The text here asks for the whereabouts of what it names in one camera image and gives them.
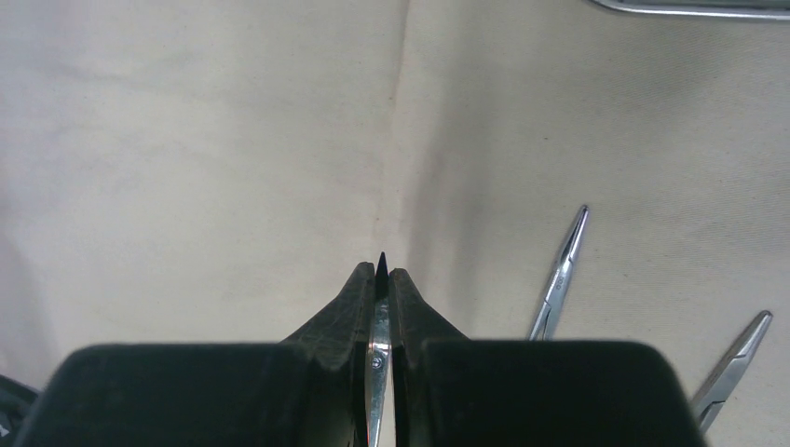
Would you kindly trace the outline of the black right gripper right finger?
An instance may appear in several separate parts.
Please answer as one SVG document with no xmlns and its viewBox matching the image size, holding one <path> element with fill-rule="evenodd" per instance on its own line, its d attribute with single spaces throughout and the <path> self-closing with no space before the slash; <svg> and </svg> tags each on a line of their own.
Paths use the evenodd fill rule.
<svg viewBox="0 0 790 447">
<path fill-rule="evenodd" d="M 400 446 L 701 446 L 679 381 L 653 347 L 474 340 L 388 277 Z"/>
</svg>

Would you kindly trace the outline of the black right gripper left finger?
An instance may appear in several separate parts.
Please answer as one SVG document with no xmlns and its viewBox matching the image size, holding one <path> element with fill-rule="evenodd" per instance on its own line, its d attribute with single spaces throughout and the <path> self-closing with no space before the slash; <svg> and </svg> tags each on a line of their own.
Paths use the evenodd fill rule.
<svg viewBox="0 0 790 447">
<path fill-rule="evenodd" d="M 363 446 L 375 268 L 277 343 L 95 345 L 70 355 L 17 446 Z"/>
</svg>

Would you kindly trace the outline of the straight steel scissors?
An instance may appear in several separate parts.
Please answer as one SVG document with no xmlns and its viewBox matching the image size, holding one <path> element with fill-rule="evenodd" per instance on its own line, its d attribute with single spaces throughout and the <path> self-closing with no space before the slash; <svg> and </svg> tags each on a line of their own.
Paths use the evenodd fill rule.
<svg viewBox="0 0 790 447">
<path fill-rule="evenodd" d="M 378 446 L 384 419 L 388 372 L 391 354 L 390 318 L 388 305 L 388 265 L 386 254 L 380 253 L 375 270 L 375 298 L 368 345 L 366 379 L 367 442 Z"/>
</svg>

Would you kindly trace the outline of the long steel needle holder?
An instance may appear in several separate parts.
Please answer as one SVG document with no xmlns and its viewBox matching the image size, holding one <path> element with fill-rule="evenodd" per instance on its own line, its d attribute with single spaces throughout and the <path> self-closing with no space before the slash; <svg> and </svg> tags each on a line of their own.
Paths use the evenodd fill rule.
<svg viewBox="0 0 790 447">
<path fill-rule="evenodd" d="M 551 340 L 556 332 L 565 298 L 571 284 L 580 246 L 590 215 L 590 208 L 582 205 L 569 226 L 552 264 L 541 296 L 538 311 L 527 335 L 529 341 Z"/>
</svg>

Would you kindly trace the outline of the steel hemostat clamp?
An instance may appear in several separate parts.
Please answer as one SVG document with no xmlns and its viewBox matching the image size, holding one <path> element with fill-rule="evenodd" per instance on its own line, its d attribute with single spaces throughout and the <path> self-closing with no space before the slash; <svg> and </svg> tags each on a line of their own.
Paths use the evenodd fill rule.
<svg viewBox="0 0 790 447">
<path fill-rule="evenodd" d="M 760 311 L 732 342 L 690 400 L 701 433 L 709 429 L 742 380 L 772 320 L 769 310 Z"/>
</svg>

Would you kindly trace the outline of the cream cloth wrap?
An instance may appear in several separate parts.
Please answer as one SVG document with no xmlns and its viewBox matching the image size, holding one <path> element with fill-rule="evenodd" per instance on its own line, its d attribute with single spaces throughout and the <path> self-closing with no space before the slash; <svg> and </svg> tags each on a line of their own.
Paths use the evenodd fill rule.
<svg viewBox="0 0 790 447">
<path fill-rule="evenodd" d="M 385 255 L 467 336 L 527 335 L 580 206 L 565 339 L 789 442 L 789 26 L 587 1 L 5 1 L 1 372 L 277 341 Z"/>
</svg>

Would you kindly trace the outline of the steel mesh instrument tray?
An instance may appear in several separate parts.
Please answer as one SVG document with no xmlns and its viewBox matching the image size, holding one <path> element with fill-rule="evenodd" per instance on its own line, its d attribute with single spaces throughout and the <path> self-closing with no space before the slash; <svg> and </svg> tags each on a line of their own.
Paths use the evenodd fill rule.
<svg viewBox="0 0 790 447">
<path fill-rule="evenodd" d="M 611 10 L 665 16 L 789 21 L 789 0 L 593 0 Z"/>
</svg>

